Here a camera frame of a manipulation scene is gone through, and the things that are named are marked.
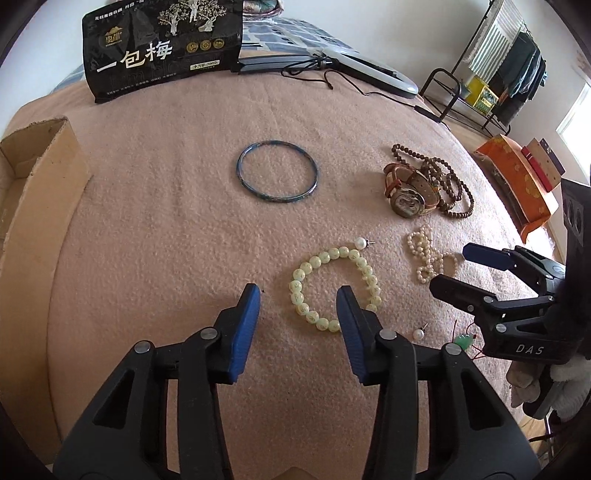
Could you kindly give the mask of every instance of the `pearl earring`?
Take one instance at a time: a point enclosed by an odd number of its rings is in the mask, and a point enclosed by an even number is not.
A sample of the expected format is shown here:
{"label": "pearl earring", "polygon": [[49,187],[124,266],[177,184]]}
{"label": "pearl earring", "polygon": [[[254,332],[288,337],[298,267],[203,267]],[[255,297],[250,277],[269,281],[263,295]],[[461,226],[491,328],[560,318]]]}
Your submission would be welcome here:
{"label": "pearl earring", "polygon": [[426,323],[425,326],[421,327],[421,328],[417,328],[414,332],[413,332],[413,339],[416,342],[420,342],[421,340],[423,340],[425,338],[425,329],[427,328],[429,324]]}

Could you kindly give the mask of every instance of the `cardboard box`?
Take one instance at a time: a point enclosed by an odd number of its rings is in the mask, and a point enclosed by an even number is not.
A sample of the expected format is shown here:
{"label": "cardboard box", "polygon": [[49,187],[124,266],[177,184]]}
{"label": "cardboard box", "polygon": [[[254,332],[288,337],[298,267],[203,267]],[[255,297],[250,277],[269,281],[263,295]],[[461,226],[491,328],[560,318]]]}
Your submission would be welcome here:
{"label": "cardboard box", "polygon": [[538,142],[536,139],[533,139],[527,147],[524,147],[524,150],[527,151],[527,153],[525,151],[523,152],[524,155],[526,157],[533,157],[535,162],[540,166],[540,170],[548,179],[548,183],[551,186],[550,190],[547,190],[548,192],[551,192],[560,185],[560,180],[562,180],[562,175],[564,174],[564,167],[546,140],[542,139],[541,142]]}
{"label": "cardboard box", "polygon": [[47,366],[51,288],[89,178],[65,118],[32,124],[0,142],[0,401],[45,464],[61,446]]}

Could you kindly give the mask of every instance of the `blue gripper pad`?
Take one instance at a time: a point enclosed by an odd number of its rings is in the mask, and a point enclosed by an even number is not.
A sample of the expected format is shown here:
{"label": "blue gripper pad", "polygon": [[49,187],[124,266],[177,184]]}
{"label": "blue gripper pad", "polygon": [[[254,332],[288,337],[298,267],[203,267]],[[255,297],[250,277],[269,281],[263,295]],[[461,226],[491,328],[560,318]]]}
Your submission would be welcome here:
{"label": "blue gripper pad", "polygon": [[256,321],[261,309],[261,291],[254,283],[249,283],[238,301],[236,308],[241,318],[232,339],[232,357],[228,376],[232,382],[244,372],[248,352],[251,349],[252,337],[255,333]]}
{"label": "blue gripper pad", "polygon": [[339,318],[340,329],[343,332],[343,339],[345,340],[345,347],[347,349],[347,355],[349,356],[351,370],[353,371],[353,374],[359,378],[360,383],[367,382],[369,375],[365,366],[363,338],[358,323],[355,320],[355,313],[357,313],[357,315],[363,315],[363,313],[361,312],[359,304],[355,300],[351,287],[341,287],[337,292],[336,311]]}
{"label": "blue gripper pad", "polygon": [[496,268],[497,270],[510,270],[515,267],[515,262],[509,255],[509,252],[496,250],[483,245],[467,244],[462,254],[469,262]]}

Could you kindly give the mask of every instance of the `bed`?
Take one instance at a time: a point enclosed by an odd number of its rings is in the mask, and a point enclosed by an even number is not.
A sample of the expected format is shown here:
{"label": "bed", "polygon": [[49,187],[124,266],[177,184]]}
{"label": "bed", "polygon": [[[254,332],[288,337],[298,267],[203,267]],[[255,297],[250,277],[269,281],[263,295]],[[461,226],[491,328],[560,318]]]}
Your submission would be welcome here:
{"label": "bed", "polygon": [[[440,348],[452,340],[456,321],[465,330],[471,319],[417,282],[406,236],[428,222],[435,245],[446,251],[520,240],[501,200],[444,125],[363,97],[343,80],[334,85],[214,72],[95,105],[85,82],[76,82],[15,115],[7,134],[66,115],[93,173],[61,251],[48,321],[48,374],[62,436],[135,342],[185,340],[254,282],[262,307],[246,370],[236,385],[219,390],[235,478],[271,479],[292,466],[319,480],[361,477],[378,391],[359,385],[340,334],[319,332],[295,313],[287,288],[294,269],[356,237],[375,241],[364,254],[382,287],[382,324],[410,338],[429,323],[422,344]],[[424,106],[418,98],[410,103]],[[236,159],[268,139],[300,145],[316,159],[320,181],[312,196],[276,205],[242,188]],[[396,216],[382,172],[395,143],[446,159],[473,192],[474,215]],[[249,174],[260,188],[292,193],[310,180],[298,157],[270,148],[253,158]],[[503,299],[532,295],[515,278],[468,262],[460,262],[457,278]],[[306,296],[334,317],[343,284],[366,297],[360,275],[344,261],[315,274]],[[508,363],[476,362],[508,403]],[[174,389],[170,405],[174,452]],[[428,453],[425,396],[421,412],[419,470]]]}

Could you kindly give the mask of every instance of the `white wall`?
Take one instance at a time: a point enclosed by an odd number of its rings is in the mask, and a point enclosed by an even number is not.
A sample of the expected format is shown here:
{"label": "white wall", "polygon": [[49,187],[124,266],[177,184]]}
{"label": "white wall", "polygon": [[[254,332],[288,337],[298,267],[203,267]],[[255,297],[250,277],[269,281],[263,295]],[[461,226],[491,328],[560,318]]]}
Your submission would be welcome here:
{"label": "white wall", "polygon": [[285,0],[286,17],[306,20],[412,78],[451,69],[488,0]]}
{"label": "white wall", "polygon": [[[528,144],[545,138],[566,169],[565,177],[589,182],[556,133],[583,90],[578,45],[544,0],[513,0],[540,46],[549,78],[512,123],[510,137]],[[286,0],[285,15],[324,28],[353,48],[385,61],[419,87],[436,67],[451,69],[488,7],[488,0]],[[557,198],[561,203],[560,191]],[[551,219],[558,248],[566,251],[559,210]]]}
{"label": "white wall", "polygon": [[82,64],[82,17],[105,0],[48,0],[0,67],[0,133],[25,103],[47,95]]}

